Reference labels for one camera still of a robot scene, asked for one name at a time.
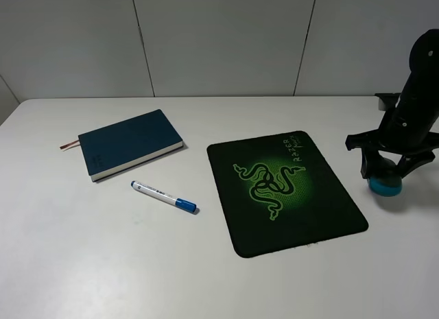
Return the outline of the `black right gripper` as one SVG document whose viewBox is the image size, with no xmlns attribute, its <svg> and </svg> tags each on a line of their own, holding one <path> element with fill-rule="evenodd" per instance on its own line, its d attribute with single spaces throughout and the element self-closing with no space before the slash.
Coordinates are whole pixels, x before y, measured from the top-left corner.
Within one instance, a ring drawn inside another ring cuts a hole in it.
<svg viewBox="0 0 439 319">
<path fill-rule="evenodd" d="M 396 166 L 401 179 L 435 159 L 433 150 L 438 148 L 438 135 L 430 133 L 438 119 L 438 109 L 389 109 L 379 127 L 346 138 L 347 150 L 361 150 L 361 176 L 370 178 L 379 166 L 379 153 L 401 155 Z"/>
</svg>

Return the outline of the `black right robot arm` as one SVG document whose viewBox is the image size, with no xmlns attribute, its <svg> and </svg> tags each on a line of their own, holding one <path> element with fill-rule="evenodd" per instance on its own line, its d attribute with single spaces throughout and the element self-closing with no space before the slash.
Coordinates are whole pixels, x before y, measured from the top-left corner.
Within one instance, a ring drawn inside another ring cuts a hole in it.
<svg viewBox="0 0 439 319">
<path fill-rule="evenodd" d="M 414 43 L 410 75 L 400 93 L 377 93 L 384 116 L 376 130 L 346 138 L 347 150 L 361 149 L 361 175 L 391 172 L 406 177 L 435 159 L 438 133 L 438 30 L 430 29 Z"/>
</svg>

